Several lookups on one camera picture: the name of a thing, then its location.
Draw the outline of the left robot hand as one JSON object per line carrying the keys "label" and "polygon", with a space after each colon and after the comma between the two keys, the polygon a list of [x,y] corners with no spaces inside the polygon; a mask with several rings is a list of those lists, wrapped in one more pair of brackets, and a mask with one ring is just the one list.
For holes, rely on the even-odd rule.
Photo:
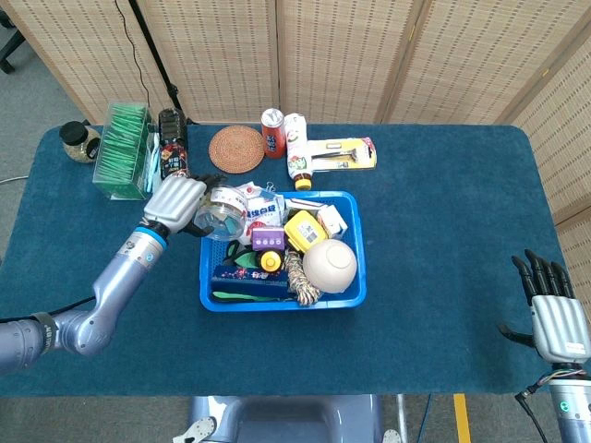
{"label": "left robot hand", "polygon": [[213,227],[199,228],[193,219],[204,197],[225,179],[222,174],[168,176],[145,206],[139,225],[163,237],[179,232],[196,237],[209,235]]}

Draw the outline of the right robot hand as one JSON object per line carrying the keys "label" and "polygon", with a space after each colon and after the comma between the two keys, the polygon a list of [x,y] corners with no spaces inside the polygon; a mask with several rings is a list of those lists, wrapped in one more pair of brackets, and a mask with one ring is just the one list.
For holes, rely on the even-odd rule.
{"label": "right robot hand", "polygon": [[576,298],[570,276],[557,262],[548,262],[526,249],[526,261],[512,257],[530,311],[532,332],[524,334],[501,324],[509,341],[537,351],[547,363],[581,366],[590,360],[590,336],[583,305]]}

